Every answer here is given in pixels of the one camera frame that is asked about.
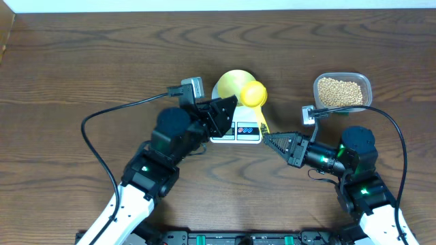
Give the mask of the yellow measuring scoop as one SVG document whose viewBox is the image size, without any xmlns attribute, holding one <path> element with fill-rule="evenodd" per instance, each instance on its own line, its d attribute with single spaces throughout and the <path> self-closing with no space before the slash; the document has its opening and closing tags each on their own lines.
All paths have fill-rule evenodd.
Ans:
<svg viewBox="0 0 436 245">
<path fill-rule="evenodd" d="M 241 103 L 244 106 L 251 108 L 255 113 L 256 121 L 262 137 L 270 133 L 262 112 L 262 106 L 266 103 L 267 98 L 268 93 L 266 87 L 256 80 L 246 83 L 240 92 Z"/>
</svg>

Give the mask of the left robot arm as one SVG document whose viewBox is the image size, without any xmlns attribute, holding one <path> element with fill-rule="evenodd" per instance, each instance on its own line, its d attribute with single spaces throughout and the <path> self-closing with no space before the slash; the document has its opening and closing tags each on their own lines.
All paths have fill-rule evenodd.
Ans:
<svg viewBox="0 0 436 245">
<path fill-rule="evenodd" d="M 237 98 L 162 110 L 151 139 L 128 162 L 114 195 L 79 244 L 123 244 L 179 178 L 178 164 L 211 137 L 230 130 Z"/>
</svg>

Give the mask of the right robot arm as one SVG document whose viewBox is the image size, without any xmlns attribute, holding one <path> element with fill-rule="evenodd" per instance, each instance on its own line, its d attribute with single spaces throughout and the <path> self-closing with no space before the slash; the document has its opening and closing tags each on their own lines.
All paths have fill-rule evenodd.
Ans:
<svg viewBox="0 0 436 245">
<path fill-rule="evenodd" d="M 298 169 L 309 166 L 331 174 L 342 210 L 354 222 L 330 236 L 330 244 L 417 244 L 397 200 L 375 170 L 378 152 L 371 130 L 349 127 L 333 148 L 299 132 L 268 133 L 261 126 L 263 142 L 284 161 Z"/>
</svg>

